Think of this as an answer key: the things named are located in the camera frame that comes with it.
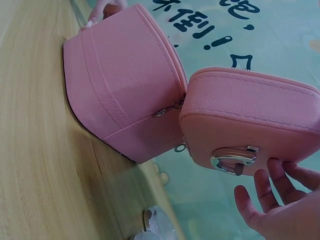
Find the wooden table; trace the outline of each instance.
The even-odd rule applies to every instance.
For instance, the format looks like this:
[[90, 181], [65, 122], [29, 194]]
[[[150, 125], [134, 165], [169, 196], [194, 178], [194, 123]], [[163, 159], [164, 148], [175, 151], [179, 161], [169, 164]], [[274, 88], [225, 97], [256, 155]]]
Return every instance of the wooden table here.
[[151, 162], [137, 166], [82, 129], [65, 97], [62, 46], [85, 0], [0, 0], [0, 239], [124, 240], [164, 206]]

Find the metal zipper pull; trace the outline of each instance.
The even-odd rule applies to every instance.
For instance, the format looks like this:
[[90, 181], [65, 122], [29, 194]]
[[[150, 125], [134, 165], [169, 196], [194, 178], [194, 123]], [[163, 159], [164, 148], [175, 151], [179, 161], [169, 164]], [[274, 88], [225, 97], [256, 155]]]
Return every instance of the metal zipper pull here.
[[152, 117], [153, 118], [161, 117], [172, 109], [175, 109], [175, 110], [180, 109], [180, 108], [182, 108], [184, 101], [185, 101], [185, 99], [182, 99], [180, 101], [176, 101], [171, 106], [166, 107], [160, 111], [157, 111], [154, 115], [152, 115]]

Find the zipper track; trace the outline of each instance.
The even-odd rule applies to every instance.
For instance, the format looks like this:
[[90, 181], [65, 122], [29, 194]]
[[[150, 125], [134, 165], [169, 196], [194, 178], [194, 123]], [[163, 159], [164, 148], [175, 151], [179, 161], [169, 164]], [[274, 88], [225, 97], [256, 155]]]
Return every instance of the zipper track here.
[[303, 89], [311, 90], [315, 94], [320, 96], [320, 91], [316, 87], [308, 85], [306, 83], [290, 80], [290, 79], [287, 79], [287, 78], [284, 78], [284, 77], [272, 76], [272, 75], [268, 75], [268, 74], [264, 74], [264, 73], [260, 73], [260, 72], [254, 72], [254, 71], [249, 71], [249, 70], [246, 70], [246, 69], [239, 69], [239, 68], [233, 68], [233, 67], [219, 67], [219, 66], [217, 66], [217, 67], [205, 67], [205, 68], [202, 68], [202, 69], [196, 71], [191, 76], [190, 81], [196, 75], [209, 73], [209, 72], [224, 72], [224, 73], [241, 74], [241, 75], [247, 75], [247, 76], [253, 76], [253, 77], [269, 79], [269, 80], [278, 81], [278, 82], [285, 83], [285, 84], [295, 85], [295, 86], [301, 87]]
[[178, 57], [178, 54], [177, 54], [176, 50], [173, 48], [171, 42], [167, 38], [167, 36], [164, 33], [164, 31], [158, 26], [158, 24], [155, 22], [153, 17], [148, 13], [148, 11], [146, 11], [146, 9], [140, 4], [137, 4], [137, 7], [141, 11], [141, 13], [145, 16], [145, 18], [148, 20], [148, 22], [151, 24], [151, 26], [156, 31], [156, 33], [158, 34], [160, 39], [162, 40], [165, 48], [167, 49], [167, 51], [168, 51], [168, 53], [169, 53], [169, 55], [171, 57], [171, 60], [173, 61], [175, 69], [177, 71], [179, 82], [180, 82], [180, 86], [181, 86], [181, 90], [182, 90], [182, 94], [186, 94], [187, 85], [188, 85], [187, 84], [187, 77], [186, 77], [185, 71], [184, 71], [184, 69], [182, 67], [182, 64], [181, 64], [181, 62], [179, 60], [179, 57]]

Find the pink leather case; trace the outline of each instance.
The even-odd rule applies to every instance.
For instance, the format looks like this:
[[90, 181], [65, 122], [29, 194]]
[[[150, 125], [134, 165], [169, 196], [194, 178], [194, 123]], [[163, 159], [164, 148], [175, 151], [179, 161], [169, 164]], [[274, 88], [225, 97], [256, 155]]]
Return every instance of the pink leather case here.
[[[184, 70], [172, 44], [140, 4], [68, 40], [66, 92], [82, 125], [143, 163], [183, 143]], [[162, 117], [153, 117], [161, 109]]]
[[239, 69], [205, 68], [190, 79], [180, 125], [195, 163], [235, 175], [268, 158], [300, 162], [320, 149], [320, 92]]

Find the metal buckle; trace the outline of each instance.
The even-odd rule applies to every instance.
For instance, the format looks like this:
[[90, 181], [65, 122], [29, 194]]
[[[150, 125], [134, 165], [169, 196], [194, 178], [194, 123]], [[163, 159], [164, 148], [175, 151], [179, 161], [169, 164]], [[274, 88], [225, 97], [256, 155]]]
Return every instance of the metal buckle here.
[[[212, 166], [227, 174], [240, 176], [243, 173], [245, 166], [251, 166], [257, 159], [258, 147], [247, 146], [246, 150], [238, 148], [219, 148], [212, 154], [210, 159]], [[235, 166], [229, 166], [220, 160], [228, 159], [239, 161], [242, 163], [235, 163]]]

